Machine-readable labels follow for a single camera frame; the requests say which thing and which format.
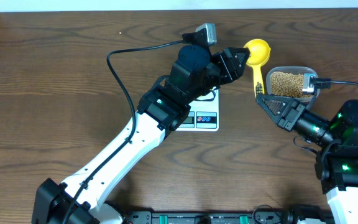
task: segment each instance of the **green connector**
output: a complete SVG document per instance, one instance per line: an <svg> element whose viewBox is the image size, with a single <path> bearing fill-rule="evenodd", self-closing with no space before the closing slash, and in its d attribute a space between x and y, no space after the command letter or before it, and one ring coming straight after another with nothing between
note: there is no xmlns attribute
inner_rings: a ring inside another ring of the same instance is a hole
<svg viewBox="0 0 358 224"><path fill-rule="evenodd" d="M160 224L168 224L168 216L160 215Z"/></svg>
<svg viewBox="0 0 358 224"><path fill-rule="evenodd" d="M240 216L240 224L248 224L248 216Z"/></svg>

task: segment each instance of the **green light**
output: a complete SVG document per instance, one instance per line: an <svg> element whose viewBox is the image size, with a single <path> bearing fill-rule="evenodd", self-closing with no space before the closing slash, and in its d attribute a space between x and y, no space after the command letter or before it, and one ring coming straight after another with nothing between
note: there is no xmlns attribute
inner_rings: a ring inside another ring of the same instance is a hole
<svg viewBox="0 0 358 224"><path fill-rule="evenodd" d="M347 165L342 165L342 170L350 170L350 168Z"/></svg>
<svg viewBox="0 0 358 224"><path fill-rule="evenodd" d="M331 125L330 130L334 129L336 126L338 126L340 123L342 123L341 120L337 120L333 125Z"/></svg>
<svg viewBox="0 0 358 224"><path fill-rule="evenodd" d="M313 126L313 131L318 132L319 130L320 130L320 128L319 128L319 127Z"/></svg>

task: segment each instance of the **black connector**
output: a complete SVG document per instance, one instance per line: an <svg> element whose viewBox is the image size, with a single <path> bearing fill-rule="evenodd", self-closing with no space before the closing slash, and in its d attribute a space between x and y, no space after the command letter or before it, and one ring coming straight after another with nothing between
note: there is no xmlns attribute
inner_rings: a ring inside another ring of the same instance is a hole
<svg viewBox="0 0 358 224"><path fill-rule="evenodd" d="M330 81L330 78L310 78L310 84L313 85L315 89L330 88Z"/></svg>

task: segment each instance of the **wire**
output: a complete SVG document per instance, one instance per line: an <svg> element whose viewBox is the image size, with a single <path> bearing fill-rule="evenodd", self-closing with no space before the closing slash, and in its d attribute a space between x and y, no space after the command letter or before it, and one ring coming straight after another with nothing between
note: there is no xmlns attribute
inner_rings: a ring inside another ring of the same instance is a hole
<svg viewBox="0 0 358 224"><path fill-rule="evenodd" d="M218 88L215 88L215 89L213 89L213 90L211 90L211 91L209 91L209 93L212 93L212 98L210 98L210 99L205 99L205 100L198 100L198 99L195 99L194 101L201 101L201 102L212 102L212 101L214 101L215 100L215 97L216 97L216 93L215 93L215 90L217 90Z"/></svg>
<svg viewBox="0 0 358 224"><path fill-rule="evenodd" d="M125 97L127 98L127 101L129 103L129 106L131 108L131 113L132 113L132 129L131 129L131 133L128 135L127 138L125 138L125 141L109 156L107 157L102 163L100 163L100 165L94 170L92 171L92 173L82 182L80 188L77 190L76 194L73 197L73 200L70 202L70 205L68 207L68 210L63 218L62 224L66 224L68 221L68 218L71 215L71 210L73 209L75 202L77 201L78 197L80 196L81 192L84 190L84 188L86 188L88 186L88 183L91 181L91 179L93 179L93 177L99 172L99 170L101 170L103 168L104 165L106 165L126 144L128 144L133 135L135 134L135 130L136 130L136 111L135 111L135 107L134 107L134 103L131 100L131 97L129 96L129 93L127 91L127 89L125 88L124 84L122 83L122 81L119 79L117 73L114 71L114 69L112 68L111 62L110 62L110 56L113 54L118 54L118 53L124 53L124 52L135 52L135 51L143 51L143 50L153 50L153 49L159 49L162 47L168 47L170 45L173 44L180 44L183 43L182 40L178 40L178 41L174 41L174 42L170 42L167 44L162 44L162 45L157 45L157 46L153 46L153 47L142 47L142 48L136 48L136 49L124 49L124 50L114 50L110 53L107 54L107 65L110 68L110 71L112 73L112 75L114 76L114 78L116 79L116 81L118 82L118 85L121 87L122 91L125 94Z"/></svg>
<svg viewBox="0 0 358 224"><path fill-rule="evenodd" d="M166 80L169 78L169 75L162 75L160 77L157 78L157 80L154 82L152 89L154 89L157 85L159 85L162 81Z"/></svg>
<svg viewBox="0 0 358 224"><path fill-rule="evenodd" d="M355 85L355 86L358 86L358 82L350 82L350 81L325 81L325 83L345 84L345 85Z"/></svg>
<svg viewBox="0 0 358 224"><path fill-rule="evenodd" d="M309 147L304 147L304 146L298 145L298 144L296 143L296 138L297 138L297 137L299 137L299 136L295 136L295 137L293 138L293 143L294 143L297 147L299 147L299 148L301 148L301 149L304 149L304 150L307 150L307 151L312 152L312 153L314 153L314 154L317 155L317 151L316 151L316 150L314 150L314 149L312 149L312 148L309 148Z"/></svg>
<svg viewBox="0 0 358 224"><path fill-rule="evenodd" d="M317 100L317 94L315 93L313 97L310 99L310 102L307 104L306 109L310 110L311 107L314 105L315 101Z"/></svg>
<svg viewBox="0 0 358 224"><path fill-rule="evenodd" d="M256 212L258 209L260 209L261 207L269 207L269 208L271 208L271 209L273 210L273 212L276 214L276 216L278 216L278 217L281 219L281 215L279 215L279 214L277 213L276 209L274 209L274 208L271 207L270 205L259 205L259 206L256 207L255 210L252 212L252 219L253 219L257 224L261 224L261 222L259 222L258 220L256 220L254 214L255 214L255 212Z"/></svg>

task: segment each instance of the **scoop handle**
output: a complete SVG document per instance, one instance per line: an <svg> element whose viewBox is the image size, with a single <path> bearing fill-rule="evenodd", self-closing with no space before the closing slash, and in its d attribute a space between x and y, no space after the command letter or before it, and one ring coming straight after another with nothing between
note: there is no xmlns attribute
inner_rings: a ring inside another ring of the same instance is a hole
<svg viewBox="0 0 358 224"><path fill-rule="evenodd" d="M257 87L262 87L262 93L265 94L265 86L264 86L264 79L262 78L262 71L260 70L260 65L252 66L254 71L254 93L256 98L256 91Z"/></svg>

